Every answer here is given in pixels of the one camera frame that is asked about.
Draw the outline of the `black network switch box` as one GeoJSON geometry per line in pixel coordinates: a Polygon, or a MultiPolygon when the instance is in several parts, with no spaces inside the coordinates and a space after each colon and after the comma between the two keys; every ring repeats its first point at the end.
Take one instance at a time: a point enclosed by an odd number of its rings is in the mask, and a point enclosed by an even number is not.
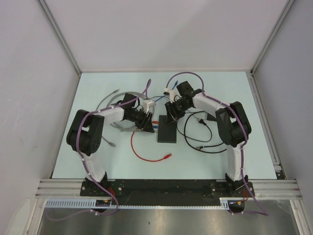
{"type": "Polygon", "coordinates": [[[167,123],[166,115],[158,116],[158,143],[177,143],[177,123],[167,123]]]}

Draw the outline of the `black power adapter brick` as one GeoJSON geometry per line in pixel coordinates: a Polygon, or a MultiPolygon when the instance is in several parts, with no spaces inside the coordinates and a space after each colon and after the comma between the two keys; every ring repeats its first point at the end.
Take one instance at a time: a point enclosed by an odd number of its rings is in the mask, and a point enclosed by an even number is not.
{"type": "Polygon", "coordinates": [[[213,115],[209,114],[209,113],[207,113],[206,119],[208,121],[216,121],[216,118],[213,115]]]}

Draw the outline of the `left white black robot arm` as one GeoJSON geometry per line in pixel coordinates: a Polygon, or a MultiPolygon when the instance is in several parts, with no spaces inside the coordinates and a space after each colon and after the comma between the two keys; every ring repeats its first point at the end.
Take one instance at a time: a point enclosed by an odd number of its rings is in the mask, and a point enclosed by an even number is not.
{"type": "Polygon", "coordinates": [[[104,195],[108,183],[103,181],[106,171],[94,154],[101,145],[103,129],[115,122],[130,121],[140,131],[153,133],[152,119],[154,105],[152,100],[139,99],[142,95],[124,94],[124,98],[102,110],[89,112],[78,110],[67,134],[67,144],[80,155],[87,178],[93,180],[91,190],[96,195],[104,195]]]}

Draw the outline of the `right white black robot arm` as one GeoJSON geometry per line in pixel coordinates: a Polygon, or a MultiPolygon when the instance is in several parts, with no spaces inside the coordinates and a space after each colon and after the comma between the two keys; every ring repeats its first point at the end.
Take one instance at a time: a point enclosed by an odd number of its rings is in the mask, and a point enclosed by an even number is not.
{"type": "Polygon", "coordinates": [[[225,190],[230,196],[238,196],[247,185],[245,169],[245,145],[252,131],[242,104],[238,101],[226,104],[207,96],[203,89],[193,89],[185,81],[177,85],[177,91],[164,89],[170,101],[165,104],[167,123],[184,117],[190,108],[200,109],[215,117],[219,137],[226,145],[227,172],[225,190]]]}

